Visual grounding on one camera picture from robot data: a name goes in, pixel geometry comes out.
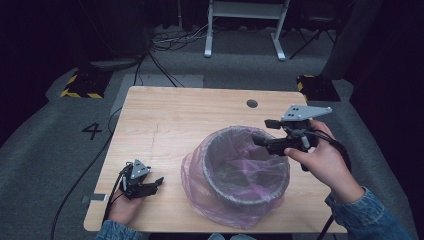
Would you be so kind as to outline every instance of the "black cable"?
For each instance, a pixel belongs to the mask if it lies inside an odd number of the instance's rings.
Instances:
[[[136,73],[135,73],[135,79],[134,79],[134,85],[135,85],[135,81],[136,81],[136,77],[137,77],[137,74],[138,74],[138,71],[139,71],[139,68],[140,68],[140,65],[141,65],[141,63],[142,63],[142,61],[144,60],[144,58],[145,58],[145,54],[143,54],[141,57],[139,57],[138,59],[137,59],[137,63],[138,63],[138,66],[137,66],[137,69],[136,69]],[[71,187],[71,189],[68,191],[68,193],[66,194],[66,196],[65,196],[65,198],[62,200],[62,203],[60,204],[60,206],[59,206],[59,209],[57,210],[57,212],[56,212],[56,215],[55,215],[55,218],[54,218],[54,220],[53,220],[53,223],[52,223],[52,229],[51,229],[51,232],[50,232],[50,239],[51,240],[53,240],[54,239],[54,232],[55,232],[55,229],[56,229],[56,224],[57,224],[57,220],[59,219],[59,215],[60,215],[60,212],[62,211],[62,209],[63,209],[63,206],[65,205],[65,203],[66,203],[66,201],[68,200],[68,198],[69,198],[69,196],[71,195],[71,193],[74,191],[74,189],[76,188],[76,186],[78,185],[78,183],[81,181],[81,179],[84,177],[84,175],[88,172],[88,170],[93,166],[93,164],[97,161],[97,159],[100,157],[100,155],[103,153],[103,151],[106,149],[106,147],[107,147],[107,145],[110,143],[110,141],[112,140],[112,137],[113,137],[113,134],[114,134],[114,132],[115,132],[115,130],[111,130],[110,129],[110,123],[111,123],[111,120],[112,120],[112,117],[118,112],[118,111],[120,111],[122,109],[122,107],[120,107],[120,108],[118,108],[118,110],[116,110],[110,117],[109,117],[109,121],[108,121],[108,129],[109,129],[109,133],[110,133],[110,135],[109,135],[109,138],[107,139],[107,141],[105,142],[105,144],[103,145],[103,147],[100,149],[100,151],[97,153],[97,155],[96,155],[96,157],[91,161],[91,163],[88,165],[88,167],[83,171],[83,173],[80,175],[80,177],[77,179],[77,181],[74,183],[74,185]],[[112,194],[111,194],[111,196],[110,196],[110,198],[113,196],[113,193],[115,192],[115,189],[116,189],[116,183],[115,183],[115,186],[114,186],[114,189],[113,189],[113,192],[112,192]]]
[[[321,130],[313,130],[312,132],[311,131],[305,131],[305,134],[310,134],[310,135],[313,135],[317,138],[321,138],[321,139],[329,142],[331,146],[333,146],[337,151],[339,151],[340,155],[342,155],[342,158],[343,158],[349,172],[352,172],[352,166],[351,166],[351,162],[350,162],[350,159],[349,159],[349,155],[347,154],[346,148],[343,146],[343,144],[341,144],[337,140],[333,139],[329,134],[327,134],[326,132],[321,131]],[[331,215],[328,218],[327,222],[325,223],[323,229],[321,230],[321,233],[319,234],[317,240],[322,240],[324,238],[325,234],[327,233],[327,231],[330,228],[333,221],[334,221],[334,217],[333,217],[333,215]]]
[[[62,200],[62,203],[60,204],[59,209],[57,210],[56,215],[55,215],[55,218],[54,218],[53,223],[52,223],[52,229],[51,229],[51,232],[50,232],[50,239],[51,240],[54,239],[54,231],[56,229],[57,220],[59,219],[59,214],[62,211],[62,208],[63,208],[63,206],[66,203],[66,200],[68,200],[69,196],[74,191],[74,189],[76,188],[76,186],[78,185],[78,183],[81,181],[81,179],[84,177],[84,175],[88,172],[88,170],[93,166],[93,164],[97,161],[97,159],[100,157],[100,155],[106,149],[107,145],[109,144],[109,142],[112,139],[112,136],[113,136],[113,134],[110,134],[109,138],[107,139],[107,141],[105,142],[105,144],[103,145],[103,147],[100,149],[100,151],[97,153],[96,157],[93,159],[93,161],[91,161],[91,163],[88,165],[88,167],[84,170],[84,172],[80,175],[80,177],[77,179],[77,181],[71,187],[71,189],[68,191],[68,193],[66,194],[65,198]]]
[[[205,26],[203,26],[202,28],[198,29],[197,31],[194,32],[185,32],[184,35],[179,36],[179,34],[181,33],[181,31],[175,31],[177,32],[173,37],[169,37],[168,33],[157,33],[155,35],[155,37],[153,38],[153,44],[154,44],[154,49],[157,51],[176,51],[179,50],[185,46],[187,46],[189,43],[193,43],[196,42],[197,40],[201,39],[201,38],[205,38],[207,36],[207,34],[205,34],[207,32],[207,27],[208,25],[206,24]],[[158,44],[160,43],[165,43],[165,42],[169,42],[169,46],[164,47],[164,46],[158,46]],[[176,46],[177,44],[181,44],[182,46],[173,48],[174,46]]]
[[[141,86],[143,86],[143,85],[144,85],[144,83],[143,83],[143,79],[142,79],[142,78],[141,78],[141,76],[140,76],[140,65],[141,65],[141,62],[140,62],[140,64],[137,66],[137,69],[136,69],[136,71],[135,71],[134,84],[133,84],[133,86],[135,86],[135,85],[136,85],[136,83],[137,83],[137,76],[138,76],[138,78],[140,79]]]
[[[152,59],[153,63],[156,65],[156,67],[158,67],[159,70],[169,79],[169,81],[172,83],[172,85],[174,85],[174,87],[178,87],[175,84],[174,80],[176,82],[178,82],[182,87],[184,87],[184,85],[180,81],[178,81],[175,77],[173,77],[172,75],[170,75],[166,71],[166,69],[162,65],[160,65],[160,63],[158,62],[158,60],[155,57],[153,57],[153,55],[151,53],[149,55],[150,55],[150,58]]]
[[[116,187],[118,186],[119,181],[122,178],[122,175],[124,175],[124,173],[121,171],[119,173],[119,175],[118,175],[118,178],[115,181],[115,185],[112,188],[112,192],[110,193],[109,200],[107,201],[107,205],[106,205],[106,209],[105,209],[105,214],[103,215],[102,223],[104,223],[107,220],[107,218],[109,217],[109,213],[110,213],[110,209],[112,208],[112,204],[115,202],[116,199],[118,199],[122,195],[121,194],[120,196],[118,196],[117,198],[115,198],[114,200],[112,200],[113,194],[116,191]]]

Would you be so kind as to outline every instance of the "wrist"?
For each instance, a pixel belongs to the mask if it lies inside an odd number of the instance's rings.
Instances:
[[[337,203],[349,204],[362,198],[365,195],[365,190],[353,179],[353,181],[331,188],[331,193]]]

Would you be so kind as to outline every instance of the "white stand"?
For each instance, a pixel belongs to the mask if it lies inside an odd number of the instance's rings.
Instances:
[[[206,36],[205,57],[212,56],[213,17],[239,17],[239,18],[261,18],[278,19],[277,32],[271,33],[272,42],[280,61],[286,60],[279,41],[281,28],[286,18],[290,0],[284,4],[266,3],[243,3],[243,2],[220,2],[209,0],[208,34]]]

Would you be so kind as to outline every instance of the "wooden table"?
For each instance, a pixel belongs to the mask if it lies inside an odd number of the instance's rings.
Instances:
[[[246,103],[257,101],[256,108]],[[131,87],[109,147],[95,193],[109,196],[126,162],[151,166],[145,182],[165,177],[156,195],[143,203],[130,227],[146,232],[320,232],[331,214],[324,203],[329,188],[290,160],[291,179],[285,202],[244,231],[223,226],[195,213],[181,183],[183,158],[211,133],[229,126],[262,128],[275,137],[283,130],[267,129],[265,119],[280,119],[291,104],[306,105],[298,92],[200,88]],[[101,228],[106,201],[91,201],[84,221],[88,231]],[[346,232],[333,223],[328,232]]]

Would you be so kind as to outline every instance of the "black wire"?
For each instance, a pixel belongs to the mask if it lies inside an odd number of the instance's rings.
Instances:
[[[137,75],[138,75],[138,71],[140,70],[140,66],[141,66],[141,61],[138,63],[137,69],[135,70],[133,86],[135,86],[135,84],[137,83]]]
[[[115,199],[112,201],[113,194],[115,193],[115,191],[116,191],[116,187],[118,186],[119,181],[121,180],[121,178],[122,178],[122,175],[123,175],[123,174],[124,174],[124,173],[123,173],[122,171],[119,173],[118,178],[117,178],[117,179],[116,179],[116,181],[115,181],[115,185],[113,185],[112,192],[110,193],[110,195],[109,195],[109,200],[107,201],[107,205],[106,205],[106,209],[105,209],[105,214],[103,215],[103,221],[102,221],[102,223],[104,223],[104,222],[107,220],[107,218],[109,217],[109,212],[110,212],[110,209],[111,209],[111,207],[112,207],[113,202],[115,202],[115,200],[116,200],[116,199],[118,199],[118,197],[117,197],[117,198],[115,198]]]
[[[348,170],[350,172],[352,171],[349,155],[347,154],[346,148],[340,142],[333,139],[329,134],[327,134],[326,132],[321,131],[321,130],[313,130],[312,132],[311,131],[305,131],[305,134],[313,135],[317,138],[321,138],[321,139],[329,142],[337,151],[339,151],[340,155],[342,155],[342,158],[343,158]],[[321,230],[321,233],[318,236],[317,240],[322,240],[324,238],[325,234],[327,233],[327,231],[330,228],[333,221],[334,221],[334,217],[333,217],[333,215],[331,215],[328,218],[327,222],[325,223],[323,229]]]
[[[138,74],[138,78],[140,79],[141,86],[144,86],[144,82],[143,82],[143,79],[141,78],[141,75],[140,74]]]
[[[166,71],[166,69],[162,65],[160,65],[160,63],[158,62],[158,60],[155,57],[153,57],[152,53],[150,53],[149,55],[150,55],[150,58],[152,59],[153,63],[156,65],[156,67],[158,67],[159,70],[169,79],[169,81],[172,83],[172,85],[174,85],[174,87],[178,87],[175,84],[174,80],[176,82],[178,82],[182,87],[184,87],[184,85],[180,81],[178,81],[178,79],[176,79],[174,76],[170,75]]]
[[[162,38],[162,34],[159,34],[160,39],[158,39],[155,42],[154,49],[158,50],[158,51],[176,51],[176,50],[179,50],[179,49],[187,46],[189,43],[196,42],[200,38],[206,37],[206,35],[204,35],[205,32],[206,32],[206,29],[201,29],[201,30],[197,30],[196,32],[193,32],[193,33],[187,33],[186,32],[186,34],[182,35],[182,36],[178,36],[181,33],[181,32],[178,32],[173,37],[167,37],[167,38]],[[164,42],[167,42],[167,41],[169,42],[169,46],[167,46],[167,47],[158,46],[158,44],[161,44],[160,42],[162,42],[162,44],[163,44]],[[172,48],[172,47],[176,46],[177,44],[181,44],[182,46],[179,46],[177,48]]]
[[[111,116],[110,116],[110,118],[109,118],[109,122],[107,123],[107,128],[109,129],[109,133],[110,134],[113,134],[113,132],[114,132],[114,130],[111,130],[110,129],[110,122],[112,121],[112,117],[117,113],[117,112],[119,112],[120,110],[122,110],[122,107],[120,107],[120,108],[118,108],[118,110],[116,110]]]
[[[112,136],[113,136],[113,134],[110,134],[109,138],[107,139],[107,141],[105,142],[103,147],[100,149],[100,151],[97,153],[96,157],[93,159],[93,161],[91,161],[91,163],[88,165],[88,167],[84,170],[84,172],[80,175],[80,177],[77,179],[77,181],[71,187],[71,189],[68,191],[65,198],[62,200],[62,203],[60,204],[59,209],[57,210],[55,218],[54,218],[53,223],[52,223],[52,229],[51,229],[51,232],[50,232],[50,239],[51,240],[54,239],[54,231],[56,229],[57,220],[59,219],[60,212],[62,211],[62,208],[66,203],[66,200],[69,198],[71,193],[74,191],[74,189],[76,188],[78,183],[81,181],[81,179],[84,177],[84,175],[88,172],[88,170],[91,168],[91,166],[93,166],[93,164],[97,161],[97,159],[100,157],[102,152],[106,149],[107,145],[109,144],[109,142],[112,139]]]
[[[112,204],[118,199],[120,198],[122,195],[124,195],[124,193],[119,194],[119,196],[117,196],[115,199],[113,199]]]

